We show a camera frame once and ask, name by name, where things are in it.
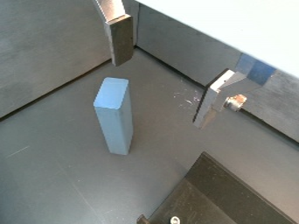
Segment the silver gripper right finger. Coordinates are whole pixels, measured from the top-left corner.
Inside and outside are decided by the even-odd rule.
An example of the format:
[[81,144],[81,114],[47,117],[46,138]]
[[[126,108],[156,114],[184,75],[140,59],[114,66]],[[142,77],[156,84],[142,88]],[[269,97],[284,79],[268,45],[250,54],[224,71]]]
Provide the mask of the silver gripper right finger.
[[241,54],[236,68],[225,69],[208,84],[193,125],[201,129],[224,108],[238,111],[246,101],[246,94],[265,85],[274,71],[266,63]]

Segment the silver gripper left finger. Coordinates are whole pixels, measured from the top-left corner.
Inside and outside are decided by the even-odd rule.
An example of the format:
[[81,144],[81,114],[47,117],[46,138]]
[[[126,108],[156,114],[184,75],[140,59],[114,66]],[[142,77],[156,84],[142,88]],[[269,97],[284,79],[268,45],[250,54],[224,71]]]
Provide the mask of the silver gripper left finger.
[[133,18],[126,14],[121,0],[91,0],[102,20],[110,59],[117,67],[133,56]]

